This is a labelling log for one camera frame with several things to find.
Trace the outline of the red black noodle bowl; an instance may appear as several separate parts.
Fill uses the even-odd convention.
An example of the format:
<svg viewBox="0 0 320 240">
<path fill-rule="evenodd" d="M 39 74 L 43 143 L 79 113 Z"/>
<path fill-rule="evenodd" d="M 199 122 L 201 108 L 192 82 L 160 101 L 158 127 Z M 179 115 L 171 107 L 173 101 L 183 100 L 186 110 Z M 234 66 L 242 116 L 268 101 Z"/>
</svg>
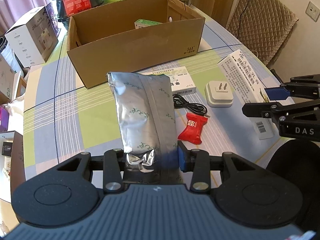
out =
<svg viewBox="0 0 320 240">
<path fill-rule="evenodd" d="M 104 0 L 57 0 L 57 19 L 63 21 L 79 12 L 102 5 Z"/>
</svg>

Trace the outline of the checked tablecloth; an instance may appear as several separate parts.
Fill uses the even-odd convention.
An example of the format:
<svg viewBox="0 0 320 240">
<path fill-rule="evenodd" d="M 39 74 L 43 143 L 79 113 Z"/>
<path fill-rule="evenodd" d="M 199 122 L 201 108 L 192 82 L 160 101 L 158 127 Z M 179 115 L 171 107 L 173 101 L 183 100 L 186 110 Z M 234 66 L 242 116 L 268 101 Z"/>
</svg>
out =
<svg viewBox="0 0 320 240">
<path fill-rule="evenodd" d="M 102 155 L 122 146 L 115 101 L 108 84 L 85 88 L 66 50 L 67 33 L 62 29 L 49 60 L 30 71 L 23 126 L 27 178 L 79 152 Z M 188 95 L 187 100 L 206 104 L 205 85 L 224 80 L 217 63 L 236 50 L 243 52 L 265 87 L 278 85 L 260 60 L 210 17 L 206 17 L 201 48 L 195 56 L 152 67 L 152 71 L 184 66 L 196 86 L 196 92 Z M 238 99 L 228 108 L 209 108 L 200 148 L 211 155 L 234 152 L 265 167 L 286 139 L 275 134 L 260 140 L 241 108 Z"/>
</svg>

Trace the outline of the red candy wrapper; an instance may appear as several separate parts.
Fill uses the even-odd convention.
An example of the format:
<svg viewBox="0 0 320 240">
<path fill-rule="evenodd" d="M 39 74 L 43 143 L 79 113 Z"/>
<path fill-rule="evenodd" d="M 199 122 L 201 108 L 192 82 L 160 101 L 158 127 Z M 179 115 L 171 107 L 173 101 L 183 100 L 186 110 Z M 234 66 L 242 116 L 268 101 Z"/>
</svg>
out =
<svg viewBox="0 0 320 240">
<path fill-rule="evenodd" d="M 187 113 L 187 125 L 185 129 L 179 134 L 178 140 L 188 141 L 194 145 L 202 144 L 201 133 L 208 118 L 194 113 Z"/>
</svg>

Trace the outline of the white humidifier box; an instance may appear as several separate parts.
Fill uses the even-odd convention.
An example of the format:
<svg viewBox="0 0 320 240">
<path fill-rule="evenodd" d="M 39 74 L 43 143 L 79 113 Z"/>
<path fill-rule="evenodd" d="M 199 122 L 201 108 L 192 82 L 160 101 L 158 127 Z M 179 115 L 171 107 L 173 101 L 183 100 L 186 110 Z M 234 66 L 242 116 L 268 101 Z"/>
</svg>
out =
<svg viewBox="0 0 320 240">
<path fill-rule="evenodd" d="M 24 67 L 44 64 L 58 43 L 51 3 L 26 12 L 5 33 L 9 45 Z"/>
</svg>

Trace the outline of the open white brown box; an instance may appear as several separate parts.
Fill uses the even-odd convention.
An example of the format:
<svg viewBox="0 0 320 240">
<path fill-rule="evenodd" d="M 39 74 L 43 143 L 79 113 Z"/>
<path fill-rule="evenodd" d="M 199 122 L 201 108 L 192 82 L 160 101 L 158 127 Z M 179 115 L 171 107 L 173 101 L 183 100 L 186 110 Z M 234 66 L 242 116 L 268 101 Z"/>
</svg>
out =
<svg viewBox="0 0 320 240">
<path fill-rule="evenodd" d="M 16 131 L 1 132 L 1 200 L 11 203 L 11 195 L 25 182 L 23 136 Z"/>
</svg>

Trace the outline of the wall socket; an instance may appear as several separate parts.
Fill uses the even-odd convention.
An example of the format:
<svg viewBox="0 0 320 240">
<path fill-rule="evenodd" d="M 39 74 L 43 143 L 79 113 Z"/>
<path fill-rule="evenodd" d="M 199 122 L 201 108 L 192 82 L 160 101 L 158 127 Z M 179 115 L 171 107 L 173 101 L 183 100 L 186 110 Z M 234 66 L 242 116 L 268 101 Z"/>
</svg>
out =
<svg viewBox="0 0 320 240">
<path fill-rule="evenodd" d="M 308 3 L 305 13 L 314 21 L 317 22 L 320 16 L 320 9 L 311 1 Z"/>
</svg>

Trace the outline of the silver foil pouch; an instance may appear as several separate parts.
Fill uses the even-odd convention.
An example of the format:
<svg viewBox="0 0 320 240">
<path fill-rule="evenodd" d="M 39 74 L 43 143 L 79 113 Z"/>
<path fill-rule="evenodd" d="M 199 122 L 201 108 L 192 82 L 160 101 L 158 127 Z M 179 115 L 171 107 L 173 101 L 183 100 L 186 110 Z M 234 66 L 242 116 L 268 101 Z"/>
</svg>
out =
<svg viewBox="0 0 320 240">
<path fill-rule="evenodd" d="M 127 183 L 178 184 L 178 142 L 166 75 L 109 72 L 125 155 Z"/>
</svg>

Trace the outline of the green white spray medicine box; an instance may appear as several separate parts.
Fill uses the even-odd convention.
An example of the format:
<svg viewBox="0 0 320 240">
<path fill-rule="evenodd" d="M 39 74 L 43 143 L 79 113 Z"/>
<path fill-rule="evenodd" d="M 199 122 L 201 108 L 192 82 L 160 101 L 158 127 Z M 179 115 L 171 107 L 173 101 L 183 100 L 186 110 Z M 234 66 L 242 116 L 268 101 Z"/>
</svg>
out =
<svg viewBox="0 0 320 240">
<path fill-rule="evenodd" d="M 138 19 L 135 21 L 135 29 L 145 28 L 149 26 L 159 25 L 160 22 Z"/>
</svg>

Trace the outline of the white power plug adapter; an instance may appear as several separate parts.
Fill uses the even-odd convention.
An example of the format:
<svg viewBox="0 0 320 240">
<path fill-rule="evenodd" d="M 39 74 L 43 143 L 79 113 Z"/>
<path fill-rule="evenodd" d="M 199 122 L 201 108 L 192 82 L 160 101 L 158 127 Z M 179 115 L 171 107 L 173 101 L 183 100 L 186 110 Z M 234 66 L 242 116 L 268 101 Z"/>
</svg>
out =
<svg viewBox="0 0 320 240">
<path fill-rule="evenodd" d="M 206 84 L 207 105 L 212 108 L 229 108 L 233 104 L 233 93 L 226 81 L 210 81 Z"/>
</svg>

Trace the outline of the flat white green medicine box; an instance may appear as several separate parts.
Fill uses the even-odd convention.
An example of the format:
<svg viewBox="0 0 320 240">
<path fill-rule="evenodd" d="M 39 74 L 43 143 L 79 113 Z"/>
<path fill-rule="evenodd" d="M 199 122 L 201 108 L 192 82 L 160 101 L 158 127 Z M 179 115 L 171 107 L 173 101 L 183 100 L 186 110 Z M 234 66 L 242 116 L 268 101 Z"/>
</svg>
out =
<svg viewBox="0 0 320 240">
<path fill-rule="evenodd" d="M 144 72 L 144 75 L 166 75 L 170 78 L 173 94 L 190 95 L 196 92 L 196 86 L 186 67 L 169 68 L 153 72 Z"/>
</svg>

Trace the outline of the brown quilted chair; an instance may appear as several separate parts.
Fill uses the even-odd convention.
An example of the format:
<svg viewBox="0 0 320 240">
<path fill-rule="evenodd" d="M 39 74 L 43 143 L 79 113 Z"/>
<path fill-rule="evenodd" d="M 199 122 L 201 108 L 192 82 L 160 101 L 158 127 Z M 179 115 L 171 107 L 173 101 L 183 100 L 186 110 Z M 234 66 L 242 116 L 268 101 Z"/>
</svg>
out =
<svg viewBox="0 0 320 240">
<path fill-rule="evenodd" d="M 267 66 L 276 61 L 297 22 L 280 0 L 237 0 L 226 29 Z"/>
</svg>

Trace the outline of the white ointment medicine box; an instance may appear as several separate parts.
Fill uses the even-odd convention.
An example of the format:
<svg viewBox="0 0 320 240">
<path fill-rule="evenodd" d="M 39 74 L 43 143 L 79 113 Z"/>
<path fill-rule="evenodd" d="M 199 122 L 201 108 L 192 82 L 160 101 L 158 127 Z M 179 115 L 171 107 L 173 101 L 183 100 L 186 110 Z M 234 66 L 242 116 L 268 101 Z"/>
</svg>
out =
<svg viewBox="0 0 320 240">
<path fill-rule="evenodd" d="M 226 56 L 217 66 L 243 105 L 269 102 L 262 82 L 241 50 L 238 49 Z M 253 117 L 250 121 L 260 140 L 274 137 L 273 125 L 269 119 Z"/>
</svg>

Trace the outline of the brown cardboard box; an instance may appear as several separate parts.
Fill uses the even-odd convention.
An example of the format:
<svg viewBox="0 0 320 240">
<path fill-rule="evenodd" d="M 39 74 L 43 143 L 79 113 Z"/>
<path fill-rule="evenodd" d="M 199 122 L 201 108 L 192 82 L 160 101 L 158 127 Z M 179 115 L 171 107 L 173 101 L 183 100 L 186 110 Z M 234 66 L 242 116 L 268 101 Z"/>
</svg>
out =
<svg viewBox="0 0 320 240">
<path fill-rule="evenodd" d="M 138 19 L 160 22 L 135 29 Z M 197 54 L 205 18 L 179 0 L 122 0 L 69 18 L 67 54 L 86 88 Z"/>
</svg>

